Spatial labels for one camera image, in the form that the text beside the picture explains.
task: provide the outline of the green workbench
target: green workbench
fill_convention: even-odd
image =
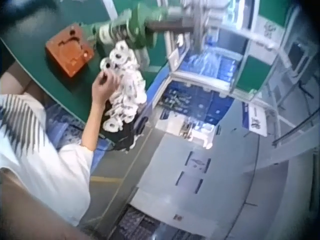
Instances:
[[[115,3],[118,14],[132,8],[138,1]],[[149,6],[156,6],[154,0]],[[17,19],[2,34],[1,39],[17,62],[32,79],[57,103],[83,122],[87,121],[91,106],[91,85],[99,72],[100,60],[105,56],[95,53],[88,66],[70,81],[45,53],[46,42],[74,22],[92,24],[109,20],[103,0],[51,0],[37,10],[28,10],[28,16]],[[150,65],[163,66],[166,61],[163,37],[155,49],[149,51]],[[149,87],[156,72],[143,72]]]

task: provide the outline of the blue label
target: blue label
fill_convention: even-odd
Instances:
[[[249,105],[242,103],[242,127],[249,129]]]

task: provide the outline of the white shirt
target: white shirt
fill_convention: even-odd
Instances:
[[[44,107],[29,94],[0,95],[0,168],[76,226],[90,204],[93,152],[78,144],[58,152],[46,132]]]

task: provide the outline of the hand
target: hand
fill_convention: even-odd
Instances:
[[[120,80],[112,70],[101,71],[92,84],[92,103],[104,107],[119,87]]]

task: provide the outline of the pile of spools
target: pile of spools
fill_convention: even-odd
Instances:
[[[110,116],[103,123],[103,129],[116,133],[123,129],[123,122],[134,120],[139,105],[147,101],[146,81],[143,79],[135,53],[125,41],[116,43],[109,57],[100,63],[101,70],[112,69],[120,77],[120,85],[109,101],[112,108],[105,115]]]

